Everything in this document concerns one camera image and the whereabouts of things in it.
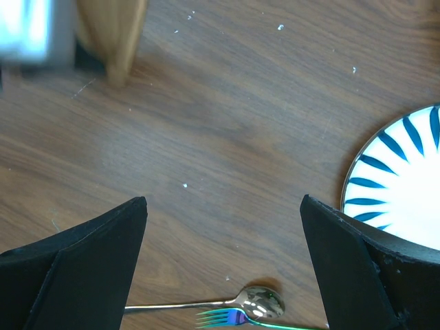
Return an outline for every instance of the spoon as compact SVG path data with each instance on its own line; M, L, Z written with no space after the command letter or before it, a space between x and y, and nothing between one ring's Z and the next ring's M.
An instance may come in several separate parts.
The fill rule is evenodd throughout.
M126 306L125 313L157 311L161 309L181 309L200 307L236 307L240 306L248 316L258 318L279 318L284 314L284 302L281 296L268 287L245 287L237 297L230 300L213 302L189 302L171 305Z

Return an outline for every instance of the spoon bowl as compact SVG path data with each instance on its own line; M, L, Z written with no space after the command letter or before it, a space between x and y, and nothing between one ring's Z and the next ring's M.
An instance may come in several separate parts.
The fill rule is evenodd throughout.
M234 299L234 303L252 318L279 318L285 310L281 296L274 290L261 286L245 287Z

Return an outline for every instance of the plate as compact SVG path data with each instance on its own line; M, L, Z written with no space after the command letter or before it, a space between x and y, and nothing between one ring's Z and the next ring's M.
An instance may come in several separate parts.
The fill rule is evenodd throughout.
M405 115L366 143L344 183L343 213L440 250L439 108Z

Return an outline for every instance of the cutlery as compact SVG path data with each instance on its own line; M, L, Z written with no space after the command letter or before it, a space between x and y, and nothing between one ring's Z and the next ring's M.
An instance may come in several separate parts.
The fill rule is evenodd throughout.
M284 314L285 306L281 296L268 287L245 287L233 299L213 302L190 302L170 305L126 306L125 313L157 311L163 309L182 309L200 307L240 307L248 315L261 318L278 318Z
M240 308L221 308L211 311L198 313L197 329L229 327L234 325L258 325L271 329L290 329L290 330L318 330L304 327L290 327L287 325L270 324L251 319L244 310Z

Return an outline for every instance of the wood grain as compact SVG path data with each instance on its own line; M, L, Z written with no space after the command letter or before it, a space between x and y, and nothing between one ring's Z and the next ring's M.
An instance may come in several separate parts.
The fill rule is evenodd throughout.
M0 250L145 195L130 304L273 278L283 322L324 327L300 200L337 206L363 143L439 101L439 31L428 0L151 0L127 88L5 77ZM193 329L194 314L122 329Z

